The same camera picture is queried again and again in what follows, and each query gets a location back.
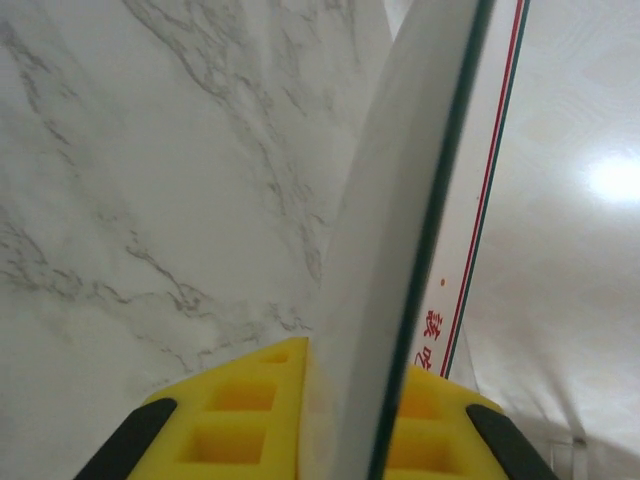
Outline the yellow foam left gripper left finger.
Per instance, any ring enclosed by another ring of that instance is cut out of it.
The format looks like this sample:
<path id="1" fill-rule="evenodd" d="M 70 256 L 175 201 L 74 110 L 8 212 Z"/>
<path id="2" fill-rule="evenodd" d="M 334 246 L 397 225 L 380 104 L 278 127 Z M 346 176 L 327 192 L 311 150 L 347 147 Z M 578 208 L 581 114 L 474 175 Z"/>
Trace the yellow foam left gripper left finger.
<path id="1" fill-rule="evenodd" d="M 77 478 L 302 478 L 308 348 L 289 338 L 155 392 Z"/>

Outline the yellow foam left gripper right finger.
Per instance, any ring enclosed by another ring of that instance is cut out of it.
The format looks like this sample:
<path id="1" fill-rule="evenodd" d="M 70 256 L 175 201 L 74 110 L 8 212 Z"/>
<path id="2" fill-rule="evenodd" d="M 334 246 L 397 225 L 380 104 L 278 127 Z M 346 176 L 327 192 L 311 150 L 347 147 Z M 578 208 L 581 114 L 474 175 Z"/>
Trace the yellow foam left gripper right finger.
<path id="1" fill-rule="evenodd" d="M 408 369 L 387 456 L 389 479 L 555 479 L 543 457 L 486 397 Z"/>

